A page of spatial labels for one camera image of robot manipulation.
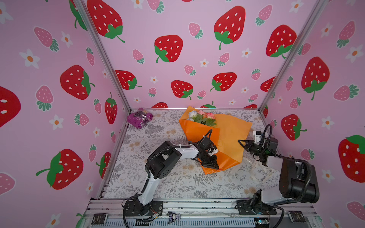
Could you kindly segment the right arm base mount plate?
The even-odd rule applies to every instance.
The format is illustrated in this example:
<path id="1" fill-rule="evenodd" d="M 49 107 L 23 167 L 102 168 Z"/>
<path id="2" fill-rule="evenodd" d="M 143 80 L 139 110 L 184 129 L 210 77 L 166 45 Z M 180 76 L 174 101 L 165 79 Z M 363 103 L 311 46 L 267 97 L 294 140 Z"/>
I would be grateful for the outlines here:
<path id="1" fill-rule="evenodd" d="M 277 215 L 277 211 L 273 206 L 263 204 L 261 202 L 252 202 L 252 199 L 239 200 L 234 207 L 240 215 Z"/>

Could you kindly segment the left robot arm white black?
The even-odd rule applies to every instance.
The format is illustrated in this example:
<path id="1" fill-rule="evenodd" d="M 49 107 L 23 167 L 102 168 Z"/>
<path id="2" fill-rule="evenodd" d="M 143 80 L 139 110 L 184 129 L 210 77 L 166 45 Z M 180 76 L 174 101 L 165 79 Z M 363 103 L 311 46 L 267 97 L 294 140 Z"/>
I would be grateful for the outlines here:
<path id="1" fill-rule="evenodd" d="M 146 182 L 140 193 L 128 198 L 123 206 L 123 216 L 157 217 L 163 212 L 163 201 L 155 201 L 154 194 L 160 181 L 167 177 L 181 159 L 191 159 L 204 168 L 219 169 L 217 162 L 218 149 L 211 140 L 209 130 L 198 142 L 187 145 L 173 145 L 165 141 L 147 159 L 145 171 Z"/>

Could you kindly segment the orange wrapping paper sheet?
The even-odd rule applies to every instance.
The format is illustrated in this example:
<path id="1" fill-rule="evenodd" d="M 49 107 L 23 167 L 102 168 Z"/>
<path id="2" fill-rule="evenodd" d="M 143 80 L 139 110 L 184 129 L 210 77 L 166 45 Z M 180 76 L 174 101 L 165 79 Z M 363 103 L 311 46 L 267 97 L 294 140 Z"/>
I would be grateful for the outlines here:
<path id="1" fill-rule="evenodd" d="M 244 148 L 238 143 L 246 140 L 252 123 L 238 119 L 230 115 L 215 114 L 217 125 L 211 127 L 202 123 L 188 120 L 188 114 L 196 109 L 189 106 L 180 118 L 179 122 L 186 138 L 191 142 L 198 142 L 204 135 L 212 130 L 211 141 L 218 149 L 217 163 L 219 169 L 202 167 L 206 175 L 221 172 L 234 167 L 242 162 Z"/>

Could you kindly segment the fake pink rose stem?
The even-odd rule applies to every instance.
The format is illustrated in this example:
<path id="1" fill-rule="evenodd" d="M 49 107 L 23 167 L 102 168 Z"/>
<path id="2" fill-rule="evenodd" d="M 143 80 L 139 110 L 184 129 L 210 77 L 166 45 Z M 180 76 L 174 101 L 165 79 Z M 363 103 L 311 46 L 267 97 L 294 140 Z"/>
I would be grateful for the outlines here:
<path id="1" fill-rule="evenodd" d="M 207 126 L 215 126 L 216 124 L 216 117 L 213 113 L 205 113 L 204 119 L 202 120 Z"/>

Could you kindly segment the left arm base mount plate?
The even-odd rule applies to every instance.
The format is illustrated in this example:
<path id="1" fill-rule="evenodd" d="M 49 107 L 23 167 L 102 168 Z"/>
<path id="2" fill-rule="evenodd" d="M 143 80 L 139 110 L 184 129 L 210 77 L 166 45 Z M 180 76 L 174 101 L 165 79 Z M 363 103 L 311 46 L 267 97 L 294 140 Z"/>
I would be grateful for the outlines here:
<path id="1" fill-rule="evenodd" d="M 142 205 L 139 200 L 129 201 L 125 203 L 124 212 L 127 217 L 143 217 L 160 214 L 163 211 L 163 201 L 151 201 L 146 205 Z"/>

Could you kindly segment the fake pale rose stem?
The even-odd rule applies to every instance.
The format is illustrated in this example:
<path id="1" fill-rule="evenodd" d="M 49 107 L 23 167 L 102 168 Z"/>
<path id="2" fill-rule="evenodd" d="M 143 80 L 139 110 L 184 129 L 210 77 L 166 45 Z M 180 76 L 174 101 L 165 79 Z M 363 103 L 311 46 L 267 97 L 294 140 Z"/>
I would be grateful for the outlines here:
<path id="1" fill-rule="evenodd" d="M 205 119 L 206 119 L 206 113 L 204 111 L 200 110 L 198 112 L 197 121 L 199 123 L 202 123 L 203 121 L 205 121 Z"/>

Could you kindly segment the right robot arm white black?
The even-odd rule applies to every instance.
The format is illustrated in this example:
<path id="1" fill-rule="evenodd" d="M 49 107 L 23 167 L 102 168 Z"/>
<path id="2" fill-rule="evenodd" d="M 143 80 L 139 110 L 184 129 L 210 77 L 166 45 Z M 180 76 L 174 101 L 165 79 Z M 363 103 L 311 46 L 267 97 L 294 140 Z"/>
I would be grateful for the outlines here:
<path id="1" fill-rule="evenodd" d="M 269 214 L 280 205 L 316 203 L 319 200 L 315 167 L 306 160 L 278 154 L 279 141 L 272 138 L 272 130 L 272 126 L 268 124 L 263 132 L 253 132 L 254 140 L 238 140 L 244 150 L 258 157 L 264 167 L 280 172 L 277 187 L 259 190 L 251 199 L 237 202 L 235 209 L 240 214 Z"/>

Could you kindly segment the white ribbon strip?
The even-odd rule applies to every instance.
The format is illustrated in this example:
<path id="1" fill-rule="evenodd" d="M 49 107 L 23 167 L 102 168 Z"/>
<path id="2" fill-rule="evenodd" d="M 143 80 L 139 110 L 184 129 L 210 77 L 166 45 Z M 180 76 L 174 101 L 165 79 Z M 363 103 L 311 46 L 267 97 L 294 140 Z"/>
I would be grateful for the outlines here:
<path id="1" fill-rule="evenodd" d="M 248 158 L 244 158 L 243 161 L 248 163 L 248 165 L 251 165 L 249 174 L 245 176 L 245 180 L 249 181 L 255 181 L 255 182 L 267 182 L 267 181 L 275 181 L 276 176 L 275 172 L 272 168 L 264 166 L 260 161 L 254 160 L 251 161 Z M 258 179 L 256 177 L 256 174 L 260 174 L 263 176 L 263 178 Z"/>

